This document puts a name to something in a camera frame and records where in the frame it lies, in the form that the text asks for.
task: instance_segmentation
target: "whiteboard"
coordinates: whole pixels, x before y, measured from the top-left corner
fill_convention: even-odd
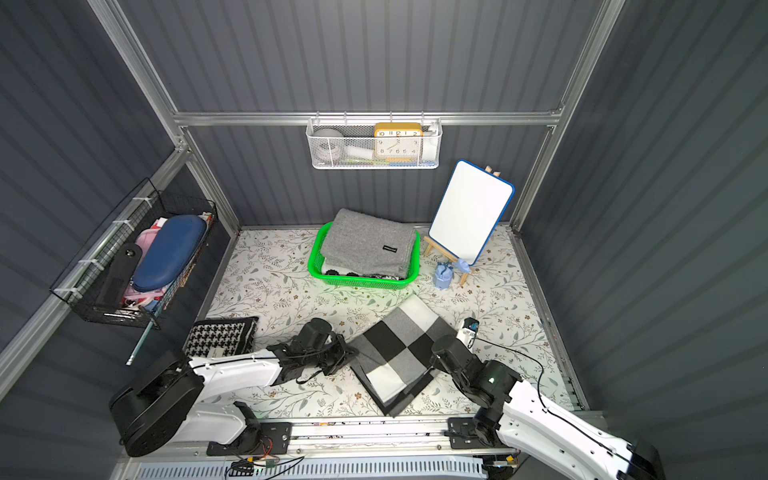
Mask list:
[[[460,160],[429,228],[429,236],[474,265],[514,194],[515,187],[506,180]]]

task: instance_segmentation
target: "blue whiteboard frame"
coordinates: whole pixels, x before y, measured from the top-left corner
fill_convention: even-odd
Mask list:
[[[501,221],[502,217],[504,216],[504,212],[507,211],[507,207],[509,207],[509,202],[511,202],[512,198],[515,196],[515,185],[510,184],[509,182],[507,182],[503,178],[499,178],[499,177],[496,177],[493,174],[488,173],[487,171],[485,171],[485,169],[480,168],[480,167],[478,167],[475,164],[471,164],[471,163],[469,163],[468,161],[466,161],[466,160],[464,160],[462,158],[461,160],[457,161],[456,165],[453,167],[453,173],[451,173],[451,177],[448,179],[448,184],[445,185],[445,191],[446,192],[448,191],[448,185],[450,185],[451,184],[451,180],[453,180],[453,175],[456,173],[456,168],[458,167],[458,164],[460,164],[461,162],[464,162],[465,164],[469,165],[470,167],[477,168],[482,173],[484,173],[486,175],[490,175],[491,177],[494,177],[494,179],[496,179],[496,180],[498,180],[500,182],[504,182],[505,184],[507,184],[510,187],[512,187],[512,193],[509,194],[509,198],[507,199],[507,203],[504,204],[504,208],[502,208],[502,212],[498,215],[498,218],[496,219],[496,222],[493,224],[493,228],[491,228],[490,233],[488,233],[488,236],[485,238],[485,243],[483,243],[482,247],[480,248],[480,253],[482,253],[482,251],[485,250],[485,246],[488,245],[488,241],[491,239],[491,235],[493,235],[493,233],[496,231],[496,226],[498,225],[498,222]],[[440,207],[442,207],[442,201],[444,199],[445,199],[445,192],[443,192],[443,194],[442,194],[442,198],[440,199],[440,204],[437,206],[437,211],[435,212],[435,216],[437,216],[437,212],[440,211]],[[439,246],[445,248],[445,245],[443,245],[442,243],[440,243],[437,240],[435,240],[434,238],[432,238],[432,225],[431,224],[429,225],[429,232],[427,234],[429,235],[429,238],[431,238],[433,242],[435,242]],[[451,252],[451,250],[448,250],[447,248],[445,248],[445,249],[448,252],[450,252],[451,255],[453,255],[454,257],[458,258],[458,255],[456,255],[455,253]],[[470,266],[474,266],[478,262],[478,260],[480,259],[480,253],[478,253],[478,256],[475,258],[475,261],[470,263]]]

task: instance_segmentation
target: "floral floor mat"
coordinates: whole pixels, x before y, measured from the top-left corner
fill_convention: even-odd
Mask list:
[[[208,318],[258,316],[255,350],[288,340],[317,316],[352,339],[408,295],[417,295],[455,328],[464,318],[480,321],[478,337],[518,349],[545,366],[541,393],[567,409],[571,401],[523,279],[506,228],[497,228],[468,282],[458,274],[448,290],[432,285],[438,261],[434,250],[423,256],[419,278],[403,290],[330,286],[306,269],[317,230],[244,230],[207,315]],[[480,360],[497,359],[536,385],[539,366],[523,356],[482,341],[472,347]],[[303,378],[314,369],[307,369]],[[224,399],[250,404],[260,418],[380,416],[376,404],[347,366],[333,377],[319,375],[303,385],[251,387]],[[441,373],[401,415],[474,413],[478,406]]]

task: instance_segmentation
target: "black wire basket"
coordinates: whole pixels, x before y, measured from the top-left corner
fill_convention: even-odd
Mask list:
[[[145,184],[151,186],[151,192],[146,197],[134,197],[135,192],[140,191]],[[116,218],[119,214],[118,209],[122,211],[127,202],[137,204],[135,210],[132,210],[127,218],[105,220],[59,274],[51,286],[51,292],[66,302],[86,322],[139,328],[146,328],[152,323],[155,329],[160,329],[163,312],[173,301],[178,289],[184,287],[200,252],[206,245],[214,223],[218,221],[216,204],[204,198],[186,197],[157,190],[147,179],[134,188],[118,207],[115,207],[108,219]],[[139,234],[152,227],[158,218],[187,214],[210,214],[205,234],[200,238],[197,248],[181,275],[168,285],[162,300],[152,309],[153,311],[150,312],[142,306],[115,308],[99,305],[99,293],[107,281],[111,261],[121,246],[124,243],[135,242]]]

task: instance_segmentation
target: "gray corrugated wall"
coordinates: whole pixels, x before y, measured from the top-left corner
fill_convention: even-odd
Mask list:
[[[631,2],[523,226],[594,409],[669,478],[768,462],[768,2]]]
[[[304,127],[194,127],[243,225],[330,222],[340,208],[403,222],[435,216],[458,159],[521,188],[546,127],[444,127],[434,170],[317,170]],[[514,201],[504,215],[509,220]]]
[[[600,2],[121,4],[182,111],[418,112],[556,108]],[[319,171],[301,127],[190,130],[243,225],[427,222],[457,160],[519,189],[545,134],[445,127],[437,170]]]
[[[121,4],[183,111],[543,111],[599,2]]]
[[[0,2],[0,346],[173,145],[85,1]]]
[[[0,346],[90,232],[173,145],[88,3],[0,2]],[[201,196],[183,169],[168,190]],[[220,225],[152,332],[74,314],[0,402],[0,477],[107,478],[121,451],[107,403],[187,335],[229,237]]]

